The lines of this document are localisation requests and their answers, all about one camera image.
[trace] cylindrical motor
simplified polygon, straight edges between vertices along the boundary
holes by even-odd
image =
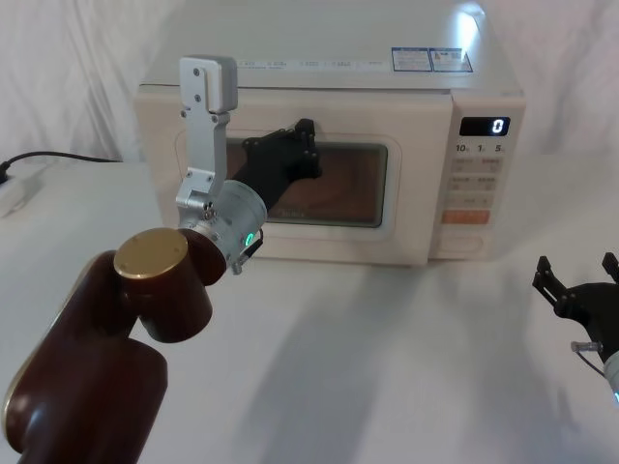
[[[182,224],[182,227],[208,238],[228,268],[250,245],[266,220],[264,201],[253,189],[237,181],[226,181],[216,203],[205,211],[205,218],[195,225]]]
[[[619,402],[619,352],[608,358],[604,364],[604,376],[615,393]]]

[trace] white backdrop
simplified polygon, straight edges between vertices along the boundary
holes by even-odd
[[[520,152],[616,152],[619,2],[483,3],[529,100]],[[138,159],[132,97],[183,4],[2,0],[0,160],[43,149]]]

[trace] power strip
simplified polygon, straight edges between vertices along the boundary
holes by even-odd
[[[0,218],[8,215],[25,196],[26,188],[23,180],[17,177],[10,177],[8,181],[0,184]]]

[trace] microwave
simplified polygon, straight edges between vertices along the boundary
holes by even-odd
[[[181,11],[135,101],[164,225],[178,226],[188,168],[179,59],[231,56],[239,105],[228,175],[244,162],[244,139],[302,118],[316,124],[323,168],[269,213],[256,256],[407,266],[487,258],[525,98],[484,11],[296,2],[190,0]]]

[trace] silver bracket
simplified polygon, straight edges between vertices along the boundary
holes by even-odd
[[[180,62],[181,115],[187,126],[189,168],[176,196],[181,226],[203,219],[227,174],[225,127],[237,107],[236,62],[192,55]]]
[[[592,342],[573,341],[571,344],[571,347],[574,353],[584,353],[584,352],[601,353],[604,350],[603,345],[596,341],[592,341]]]

